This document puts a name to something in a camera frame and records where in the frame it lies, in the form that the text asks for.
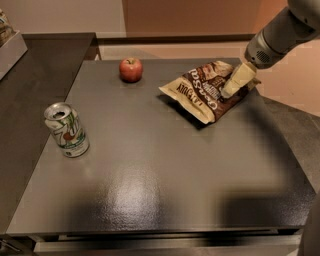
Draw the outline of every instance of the can lid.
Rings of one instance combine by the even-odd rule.
[[[44,111],[44,117],[48,120],[62,120],[72,112],[70,105],[64,102],[52,104]]]

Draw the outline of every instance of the aluminum can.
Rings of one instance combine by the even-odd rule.
[[[45,124],[61,148],[63,155],[77,157],[89,148],[89,140],[81,126],[78,113],[70,105],[59,102],[44,112]]]

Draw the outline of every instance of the apple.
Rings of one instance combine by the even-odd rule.
[[[134,83],[141,79],[143,67],[138,58],[125,58],[119,65],[120,77],[123,81]]]

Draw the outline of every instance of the countertop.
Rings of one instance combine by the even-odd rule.
[[[0,234],[7,231],[49,131],[43,109],[64,101],[94,33],[23,35],[28,51],[0,81]]]
[[[315,193],[256,90],[205,127],[161,95],[208,61],[145,60],[133,85],[84,62],[66,101],[90,149],[68,159],[50,137],[8,234],[301,228]]]
[[[43,125],[43,109],[66,100],[95,36],[89,33],[24,35],[24,38],[28,52],[0,81],[1,122],[6,123],[0,126],[3,141],[0,146],[0,234],[7,232],[17,206],[21,205],[20,200],[49,137]],[[317,190],[317,180],[313,179],[316,175],[312,177],[312,172],[318,166],[320,153],[317,143],[320,118],[267,98],[263,100],[297,158],[298,168],[302,166]],[[309,184],[307,176],[300,176],[304,185]],[[312,197],[314,192],[309,185],[308,191]]]

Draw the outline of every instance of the beige wall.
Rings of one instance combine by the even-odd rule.
[[[255,33],[286,0],[0,0],[23,33],[99,37]]]

